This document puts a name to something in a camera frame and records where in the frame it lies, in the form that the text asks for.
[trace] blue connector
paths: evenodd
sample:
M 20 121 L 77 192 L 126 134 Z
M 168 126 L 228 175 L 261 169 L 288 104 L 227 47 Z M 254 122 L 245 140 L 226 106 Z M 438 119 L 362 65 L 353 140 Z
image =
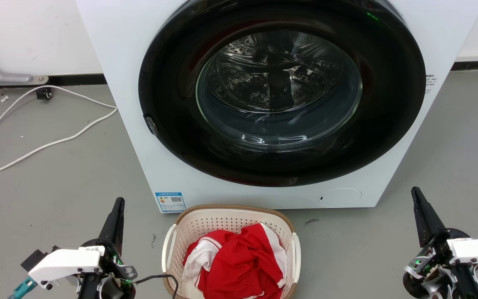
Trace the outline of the blue connector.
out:
M 23 282 L 17 286 L 14 290 L 14 294 L 10 295 L 8 299 L 21 299 L 25 296 L 26 293 L 32 291 L 38 284 L 32 280 L 32 278 L 27 277 Z

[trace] white fabric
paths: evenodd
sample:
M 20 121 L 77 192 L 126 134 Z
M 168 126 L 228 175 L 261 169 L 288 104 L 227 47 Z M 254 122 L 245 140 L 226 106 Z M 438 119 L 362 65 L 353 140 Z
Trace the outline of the white fabric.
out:
M 269 229 L 264 223 L 261 223 L 263 229 L 265 230 L 265 234 L 271 244 L 271 248 L 274 253 L 274 259 L 279 266 L 279 270 L 283 274 L 283 279 L 277 282 L 278 287 L 282 288 L 285 285 L 285 277 L 287 274 L 287 255 L 285 253 L 285 249 L 279 244 L 279 238 L 276 233 L 272 229 Z
M 206 271 L 211 269 L 211 264 L 215 255 L 222 247 L 217 241 L 203 237 L 199 240 L 199 244 L 193 249 L 189 257 L 185 260 L 184 275 L 182 280 L 198 285 L 198 278 L 202 267 Z
M 265 294 L 265 292 L 261 292 L 261 294 L 260 294 L 260 295 L 257 295 L 257 296 L 250 296 L 250 297 L 247 297 L 247 298 L 244 298 L 244 299 L 255 299 L 255 298 L 257 298 L 257 297 L 261 297 L 261 296 L 263 296 L 264 294 Z

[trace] gray floor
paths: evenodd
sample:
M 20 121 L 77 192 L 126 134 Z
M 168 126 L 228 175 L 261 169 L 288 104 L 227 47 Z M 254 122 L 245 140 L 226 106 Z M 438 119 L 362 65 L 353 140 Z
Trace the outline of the gray floor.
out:
M 26 90 L 2 91 L 10 98 L 0 102 L 0 114 Z M 114 103 L 106 86 L 71 90 Z M 0 124 L 0 167 L 109 112 L 61 91 L 47 103 L 27 98 Z M 419 251 L 412 186 L 446 225 L 478 237 L 478 71 L 448 76 L 376 208 L 283 211 L 302 243 L 295 298 L 410 298 L 401 276 Z M 176 216 L 158 212 L 119 114 L 0 172 L 0 299 L 24 279 L 20 263 L 35 249 L 76 248 L 95 238 L 117 196 L 127 200 L 125 262 L 141 276 L 161 272 L 161 245 Z M 61 285 L 28 297 L 76 297 Z M 161 280 L 151 280 L 138 286 L 138 297 L 170 296 Z

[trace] washing machine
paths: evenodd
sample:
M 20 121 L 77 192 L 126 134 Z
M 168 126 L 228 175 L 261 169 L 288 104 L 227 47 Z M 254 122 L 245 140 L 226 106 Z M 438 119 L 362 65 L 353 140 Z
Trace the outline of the washing machine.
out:
M 375 206 L 478 17 L 478 0 L 77 4 L 163 213 Z

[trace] laundry basket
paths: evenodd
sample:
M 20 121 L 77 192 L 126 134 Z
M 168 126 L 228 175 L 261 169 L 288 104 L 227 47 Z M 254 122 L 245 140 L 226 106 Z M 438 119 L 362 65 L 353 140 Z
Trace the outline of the laundry basket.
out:
M 188 208 L 167 231 L 161 252 L 161 269 L 163 274 L 172 274 L 178 280 L 176 299 L 204 299 L 202 292 L 193 284 L 182 281 L 182 262 L 190 244 L 217 229 L 240 233 L 241 228 L 256 223 L 264 223 L 270 227 L 278 235 L 287 254 L 287 273 L 281 298 L 290 299 L 300 278 L 301 263 L 300 241 L 293 224 L 286 216 L 274 210 L 228 204 Z M 174 280 L 164 278 L 163 283 L 172 296 L 175 289 Z

